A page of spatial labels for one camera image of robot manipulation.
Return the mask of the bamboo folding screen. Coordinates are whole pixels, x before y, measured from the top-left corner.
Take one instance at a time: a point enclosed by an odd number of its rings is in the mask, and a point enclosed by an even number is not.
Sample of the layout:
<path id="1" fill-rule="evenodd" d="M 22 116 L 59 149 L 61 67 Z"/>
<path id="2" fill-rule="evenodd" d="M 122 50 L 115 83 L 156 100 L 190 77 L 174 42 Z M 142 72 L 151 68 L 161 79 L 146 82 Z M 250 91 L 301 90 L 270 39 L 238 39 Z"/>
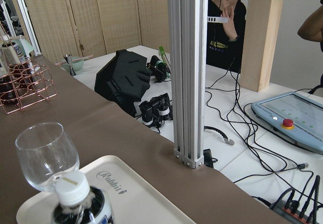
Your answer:
<path id="1" fill-rule="evenodd" d="M 41 53 L 95 57 L 138 45 L 170 51 L 168 0 L 24 0 Z"/>

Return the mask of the person in brown shirt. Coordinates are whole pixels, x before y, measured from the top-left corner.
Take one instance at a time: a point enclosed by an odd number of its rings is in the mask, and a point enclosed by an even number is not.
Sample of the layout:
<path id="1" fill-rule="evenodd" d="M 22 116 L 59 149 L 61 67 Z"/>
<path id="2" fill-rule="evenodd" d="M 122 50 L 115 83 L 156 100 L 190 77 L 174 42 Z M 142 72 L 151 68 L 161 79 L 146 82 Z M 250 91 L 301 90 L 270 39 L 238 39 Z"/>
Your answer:
<path id="1" fill-rule="evenodd" d="M 303 22 L 297 34 L 305 40 L 319 42 L 322 51 L 322 5 Z"/>

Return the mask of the person in black hoodie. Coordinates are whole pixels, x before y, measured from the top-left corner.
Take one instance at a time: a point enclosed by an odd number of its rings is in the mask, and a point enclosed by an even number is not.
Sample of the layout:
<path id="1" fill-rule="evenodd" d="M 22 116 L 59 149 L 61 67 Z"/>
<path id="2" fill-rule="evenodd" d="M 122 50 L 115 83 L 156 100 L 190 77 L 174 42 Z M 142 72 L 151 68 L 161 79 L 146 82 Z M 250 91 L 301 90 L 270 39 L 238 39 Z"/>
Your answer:
<path id="1" fill-rule="evenodd" d="M 246 6 L 241 0 L 208 0 L 207 15 L 227 18 L 227 23 L 208 23 L 206 63 L 240 73 L 246 25 Z"/>

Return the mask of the black equipment case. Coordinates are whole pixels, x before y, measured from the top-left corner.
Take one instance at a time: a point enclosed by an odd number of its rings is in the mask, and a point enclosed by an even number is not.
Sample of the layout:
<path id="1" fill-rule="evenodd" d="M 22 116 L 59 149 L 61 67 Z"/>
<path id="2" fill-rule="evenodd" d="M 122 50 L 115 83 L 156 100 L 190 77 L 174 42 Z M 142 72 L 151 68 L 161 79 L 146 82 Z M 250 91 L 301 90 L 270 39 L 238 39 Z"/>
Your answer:
<path id="1" fill-rule="evenodd" d="M 117 50 L 96 74 L 94 91 L 134 117 L 134 102 L 140 102 L 150 88 L 152 71 L 146 67 L 146 62 L 146 57 L 135 52 Z"/>

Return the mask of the telescopic metal pole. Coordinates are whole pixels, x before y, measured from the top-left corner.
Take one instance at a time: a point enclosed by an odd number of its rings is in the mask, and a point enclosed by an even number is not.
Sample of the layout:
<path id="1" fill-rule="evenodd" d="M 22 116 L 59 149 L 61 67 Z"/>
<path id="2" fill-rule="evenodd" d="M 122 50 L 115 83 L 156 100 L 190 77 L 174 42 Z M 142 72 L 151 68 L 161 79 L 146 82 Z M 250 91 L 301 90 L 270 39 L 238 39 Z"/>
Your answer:
<path id="1" fill-rule="evenodd" d="M 167 67 L 170 69 L 170 68 L 171 68 L 171 66 L 170 66 L 169 60 L 168 60 L 168 58 L 167 58 L 167 56 L 166 56 L 166 53 L 165 53 L 165 51 L 164 51 L 163 46 L 160 46 L 160 47 L 158 48 L 158 53 L 159 53 L 159 55 L 161 56 L 161 59 L 162 59 L 163 63 L 164 63 L 164 64 L 166 64 L 166 65 L 167 65 Z"/>

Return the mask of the power strip with plugs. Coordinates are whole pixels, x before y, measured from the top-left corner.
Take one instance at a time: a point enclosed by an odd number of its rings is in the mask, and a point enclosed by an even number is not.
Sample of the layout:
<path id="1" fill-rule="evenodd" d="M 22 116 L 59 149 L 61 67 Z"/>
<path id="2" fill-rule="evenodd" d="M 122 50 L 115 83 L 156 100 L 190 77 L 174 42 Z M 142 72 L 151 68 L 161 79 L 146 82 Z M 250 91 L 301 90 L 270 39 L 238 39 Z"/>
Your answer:
<path id="1" fill-rule="evenodd" d="M 296 191 L 293 187 L 285 190 L 279 198 L 270 205 L 270 210 L 273 210 L 291 223 L 318 223 L 317 212 L 322 208 L 322 204 L 318 203 L 319 184 L 320 176 L 317 175 L 309 196 L 300 210 L 298 209 L 299 201 L 293 200 Z M 309 215 L 305 215 L 310 200 L 313 200 L 313 208 Z"/>

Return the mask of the white rabbit tray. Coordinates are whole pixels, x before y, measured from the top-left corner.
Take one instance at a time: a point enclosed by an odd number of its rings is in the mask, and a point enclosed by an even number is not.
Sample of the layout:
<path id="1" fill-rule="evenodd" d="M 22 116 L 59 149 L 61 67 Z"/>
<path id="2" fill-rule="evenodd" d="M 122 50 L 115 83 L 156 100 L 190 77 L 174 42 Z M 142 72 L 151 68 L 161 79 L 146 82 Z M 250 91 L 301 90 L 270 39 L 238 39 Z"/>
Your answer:
<path id="1" fill-rule="evenodd" d="M 116 223 L 194 222 L 116 156 L 100 157 L 80 171 L 90 185 L 108 193 Z M 17 223 L 50 223 L 58 203 L 55 193 L 36 194 L 18 209 Z"/>

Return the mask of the steel jigger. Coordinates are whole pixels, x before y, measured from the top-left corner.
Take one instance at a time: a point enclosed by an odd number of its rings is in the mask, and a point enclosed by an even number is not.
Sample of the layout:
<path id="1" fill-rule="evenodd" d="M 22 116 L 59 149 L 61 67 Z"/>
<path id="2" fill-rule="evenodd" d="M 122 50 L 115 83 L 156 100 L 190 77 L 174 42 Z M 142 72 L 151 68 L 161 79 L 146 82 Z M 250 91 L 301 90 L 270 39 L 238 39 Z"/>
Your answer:
<path id="1" fill-rule="evenodd" d="M 72 63 L 73 56 L 71 54 L 66 54 L 66 55 L 64 55 L 64 59 L 65 59 L 65 61 L 67 62 L 68 66 L 69 66 L 70 75 L 71 76 L 76 76 L 76 73 L 75 73 L 75 71 L 73 69 L 73 65 L 72 65 L 73 64 Z"/>

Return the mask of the aluminium frame post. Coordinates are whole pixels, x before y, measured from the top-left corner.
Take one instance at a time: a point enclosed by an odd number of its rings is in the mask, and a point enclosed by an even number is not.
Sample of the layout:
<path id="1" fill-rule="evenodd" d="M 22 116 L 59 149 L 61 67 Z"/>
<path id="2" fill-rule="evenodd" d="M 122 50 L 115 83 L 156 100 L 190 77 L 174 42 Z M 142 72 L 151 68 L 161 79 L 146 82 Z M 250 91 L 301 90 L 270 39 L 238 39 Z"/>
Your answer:
<path id="1" fill-rule="evenodd" d="M 207 0 L 168 0 L 174 155 L 195 169 L 204 164 Z"/>

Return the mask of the blue teach pendant tablet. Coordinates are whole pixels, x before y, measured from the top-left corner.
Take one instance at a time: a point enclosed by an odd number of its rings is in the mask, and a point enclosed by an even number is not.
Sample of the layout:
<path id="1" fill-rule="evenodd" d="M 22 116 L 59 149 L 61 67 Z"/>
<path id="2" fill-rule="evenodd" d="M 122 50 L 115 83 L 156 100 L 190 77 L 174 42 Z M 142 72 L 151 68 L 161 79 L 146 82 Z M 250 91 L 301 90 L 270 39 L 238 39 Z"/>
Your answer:
<path id="1" fill-rule="evenodd" d="M 287 92 L 251 104 L 252 111 L 293 144 L 322 154 L 322 104 Z"/>

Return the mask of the clear wine glass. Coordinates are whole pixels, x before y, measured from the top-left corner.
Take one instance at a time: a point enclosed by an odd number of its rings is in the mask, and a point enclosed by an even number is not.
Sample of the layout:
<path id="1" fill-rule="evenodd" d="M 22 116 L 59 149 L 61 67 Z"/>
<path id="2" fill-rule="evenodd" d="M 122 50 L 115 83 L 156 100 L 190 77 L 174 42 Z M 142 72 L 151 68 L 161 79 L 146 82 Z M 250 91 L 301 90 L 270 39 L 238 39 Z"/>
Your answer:
<path id="1" fill-rule="evenodd" d="M 78 151 L 60 123 L 39 123 L 25 129 L 16 138 L 15 147 L 25 179 L 38 191 L 54 192 L 64 174 L 79 169 Z"/>

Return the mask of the copper wire bottle basket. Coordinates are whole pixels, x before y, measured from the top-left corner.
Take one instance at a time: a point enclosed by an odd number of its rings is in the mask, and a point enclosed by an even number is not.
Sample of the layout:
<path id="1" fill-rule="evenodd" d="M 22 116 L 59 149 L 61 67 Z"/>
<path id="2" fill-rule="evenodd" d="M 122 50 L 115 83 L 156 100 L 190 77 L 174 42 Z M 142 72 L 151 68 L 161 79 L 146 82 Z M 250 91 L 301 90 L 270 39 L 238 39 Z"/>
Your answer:
<path id="1" fill-rule="evenodd" d="M 23 111 L 56 94 L 49 67 L 25 57 L 1 26 L 1 111 Z"/>

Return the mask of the tea bottle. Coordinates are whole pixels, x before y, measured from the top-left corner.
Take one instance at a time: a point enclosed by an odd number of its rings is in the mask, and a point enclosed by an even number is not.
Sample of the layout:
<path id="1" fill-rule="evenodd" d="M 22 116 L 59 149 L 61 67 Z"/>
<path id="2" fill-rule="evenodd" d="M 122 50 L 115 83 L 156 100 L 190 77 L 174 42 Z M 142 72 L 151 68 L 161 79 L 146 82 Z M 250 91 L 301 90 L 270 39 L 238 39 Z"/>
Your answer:
<path id="1" fill-rule="evenodd" d="M 51 223 L 114 223 L 114 213 L 108 193 L 89 185 L 79 171 L 65 174 L 55 186 L 59 203 Z"/>
<path id="2" fill-rule="evenodd" d="M 22 79 L 19 81 L 20 87 L 27 89 L 28 85 L 35 82 L 29 60 L 23 55 L 19 45 L 12 40 L 5 40 L 2 49 L 9 68 L 15 75 L 20 74 Z"/>

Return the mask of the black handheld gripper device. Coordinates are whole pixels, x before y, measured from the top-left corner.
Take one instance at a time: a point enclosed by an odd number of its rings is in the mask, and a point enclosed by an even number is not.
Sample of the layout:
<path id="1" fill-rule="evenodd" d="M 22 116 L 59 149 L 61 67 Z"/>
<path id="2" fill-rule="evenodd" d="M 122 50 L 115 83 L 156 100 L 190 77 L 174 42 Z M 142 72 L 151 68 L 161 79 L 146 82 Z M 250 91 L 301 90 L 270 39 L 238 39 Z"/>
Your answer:
<path id="1" fill-rule="evenodd" d="M 173 120 L 173 108 L 167 93 L 153 97 L 139 105 L 144 125 L 160 128 L 167 120 Z"/>

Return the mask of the green bowl on side table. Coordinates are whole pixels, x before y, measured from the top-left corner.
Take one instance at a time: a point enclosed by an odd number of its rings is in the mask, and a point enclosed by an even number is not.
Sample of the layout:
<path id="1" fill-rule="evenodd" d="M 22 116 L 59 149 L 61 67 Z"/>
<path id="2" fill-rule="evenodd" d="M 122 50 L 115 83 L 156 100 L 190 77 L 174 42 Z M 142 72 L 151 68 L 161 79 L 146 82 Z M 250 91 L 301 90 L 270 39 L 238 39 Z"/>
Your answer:
<path id="1" fill-rule="evenodd" d="M 85 57 L 73 56 L 72 67 L 73 67 L 74 71 L 81 70 L 84 65 L 84 61 L 91 59 L 92 57 L 93 57 L 93 55 L 89 55 L 89 56 L 85 56 Z M 68 63 L 64 59 L 61 60 L 61 62 L 55 63 L 55 65 L 63 68 L 65 71 L 70 70 Z"/>

